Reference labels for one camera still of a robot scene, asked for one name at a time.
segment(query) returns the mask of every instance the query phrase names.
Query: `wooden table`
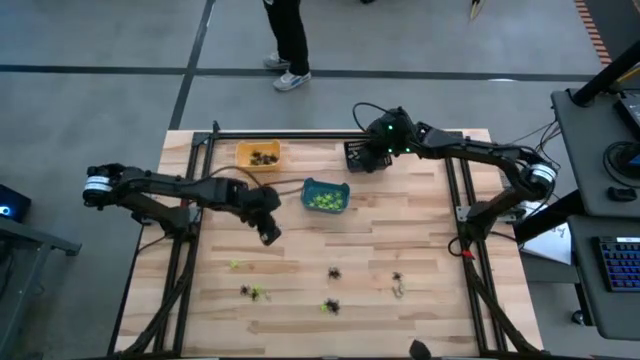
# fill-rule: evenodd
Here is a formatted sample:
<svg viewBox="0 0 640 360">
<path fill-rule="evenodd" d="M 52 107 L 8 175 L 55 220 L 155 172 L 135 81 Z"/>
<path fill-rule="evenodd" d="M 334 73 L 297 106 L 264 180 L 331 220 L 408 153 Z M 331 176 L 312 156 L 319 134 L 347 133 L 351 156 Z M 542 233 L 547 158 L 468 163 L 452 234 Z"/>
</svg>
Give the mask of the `wooden table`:
<svg viewBox="0 0 640 360">
<path fill-rule="evenodd" d="M 464 133 L 489 139 L 487 130 Z M 158 172 L 184 175 L 192 135 L 167 134 Z M 212 169 L 234 164 L 236 143 L 216 141 Z M 351 174 L 336 140 L 282 141 L 281 160 L 280 172 L 258 174 L 259 180 L 347 182 L 349 208 L 342 215 L 309 212 L 299 195 L 283 196 L 274 213 L 282 236 L 269 247 L 236 217 L 205 211 L 183 356 L 407 357 L 413 339 L 437 356 L 477 355 L 462 262 L 447 252 L 456 229 L 443 161 L 401 156 L 385 171 Z M 502 189 L 496 168 L 471 163 L 471 170 L 479 200 Z M 496 230 L 511 233 L 507 226 Z M 149 227 L 140 245 L 160 236 Z M 516 244 L 491 236 L 487 247 L 500 305 L 541 348 Z M 157 310 L 170 248 L 167 240 L 138 256 L 116 350 L 129 346 Z M 341 269 L 340 280 L 328 278 L 330 266 Z M 395 271 L 404 275 L 402 299 L 391 290 Z M 271 300 L 252 302 L 240 294 L 242 285 L 263 287 Z M 339 315 L 321 311 L 327 298 L 340 301 Z M 493 344 L 485 307 L 483 318 Z"/>
</svg>

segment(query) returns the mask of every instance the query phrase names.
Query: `backlit keyboard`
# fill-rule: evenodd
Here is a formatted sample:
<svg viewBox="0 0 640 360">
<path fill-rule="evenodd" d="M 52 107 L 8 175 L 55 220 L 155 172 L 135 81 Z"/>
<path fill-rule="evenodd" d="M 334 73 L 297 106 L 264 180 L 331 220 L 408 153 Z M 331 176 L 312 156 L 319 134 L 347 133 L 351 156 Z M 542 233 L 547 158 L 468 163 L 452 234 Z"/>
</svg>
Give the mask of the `backlit keyboard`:
<svg viewBox="0 0 640 360">
<path fill-rule="evenodd" d="M 640 238 L 597 237 L 600 270 L 609 291 L 640 291 Z"/>
</svg>

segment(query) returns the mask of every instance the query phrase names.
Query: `sneaker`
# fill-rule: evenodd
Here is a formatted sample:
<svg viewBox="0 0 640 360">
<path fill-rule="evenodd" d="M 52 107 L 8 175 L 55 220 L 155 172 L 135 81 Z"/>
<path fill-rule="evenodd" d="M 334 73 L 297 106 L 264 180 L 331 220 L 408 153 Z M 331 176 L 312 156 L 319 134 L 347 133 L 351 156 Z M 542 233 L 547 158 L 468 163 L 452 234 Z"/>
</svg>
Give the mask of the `sneaker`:
<svg viewBox="0 0 640 360">
<path fill-rule="evenodd" d="M 264 58 L 262 60 L 262 63 L 267 69 L 273 70 L 287 70 L 289 68 L 289 65 L 291 65 L 291 62 L 280 59 L 280 56 L 277 52 L 272 53 L 271 55 Z"/>
<path fill-rule="evenodd" d="M 306 75 L 300 76 L 293 75 L 287 70 L 284 75 L 273 82 L 273 86 L 276 88 L 276 90 L 289 91 L 304 84 L 305 82 L 309 81 L 309 79 L 311 79 L 311 72 L 308 72 Z"/>
</svg>

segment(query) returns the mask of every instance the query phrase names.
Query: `concrete floor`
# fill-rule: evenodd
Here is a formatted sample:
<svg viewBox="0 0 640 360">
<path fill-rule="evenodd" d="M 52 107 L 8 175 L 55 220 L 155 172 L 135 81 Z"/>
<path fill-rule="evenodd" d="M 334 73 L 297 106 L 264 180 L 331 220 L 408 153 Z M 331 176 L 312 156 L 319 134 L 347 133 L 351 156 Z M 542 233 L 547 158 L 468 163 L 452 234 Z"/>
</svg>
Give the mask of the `concrete floor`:
<svg viewBox="0 0 640 360">
<path fill-rule="evenodd" d="M 600 69 L 572 0 L 491 0 L 468 22 L 467 0 L 305 0 L 312 66 L 329 70 L 593 74 Z M 8 0 L 0 64 L 185 67 L 205 0 Z M 260 0 L 215 3 L 199 67 L 260 66 L 273 47 Z M 140 227 L 121 209 L 84 208 L 89 165 L 155 168 L 181 76 L 0 73 L 0 183 L 30 196 L 29 224 L 84 244 L 54 254 L 21 351 L 46 359 L 103 355 Z M 181 129 L 354 128 L 351 105 L 405 106 L 443 128 L 489 128 L 511 141 L 553 120 L 550 92 L 580 83 L 317 78 L 278 94 L 272 78 L 196 77 Z M 362 112 L 364 119 L 374 113 Z M 524 141 L 536 144 L 538 137 Z M 575 188 L 560 139 L 558 195 Z M 640 344 L 571 325 L 568 285 L 531 284 L 545 348 L 561 355 L 634 356 Z"/>
</svg>

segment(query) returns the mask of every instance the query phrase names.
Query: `person's leg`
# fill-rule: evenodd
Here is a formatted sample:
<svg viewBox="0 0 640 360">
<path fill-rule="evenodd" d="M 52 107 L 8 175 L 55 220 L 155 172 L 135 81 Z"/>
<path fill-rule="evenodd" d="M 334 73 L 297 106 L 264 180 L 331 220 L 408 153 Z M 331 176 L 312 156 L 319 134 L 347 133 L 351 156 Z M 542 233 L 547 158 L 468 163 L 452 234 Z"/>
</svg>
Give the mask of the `person's leg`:
<svg viewBox="0 0 640 360">
<path fill-rule="evenodd" d="M 289 72 L 294 75 L 306 75 L 309 73 L 309 49 L 307 36 L 300 17 L 300 0 L 274 0 L 282 9 L 282 21 L 285 24 L 285 40 L 288 43 L 291 66 Z"/>
<path fill-rule="evenodd" d="M 271 54 L 264 59 L 264 64 L 268 68 L 288 69 L 291 59 L 290 41 L 287 36 L 287 23 L 283 15 L 283 6 L 277 0 L 263 0 L 264 8 L 267 10 L 269 25 L 278 44 L 278 53 Z"/>
</svg>

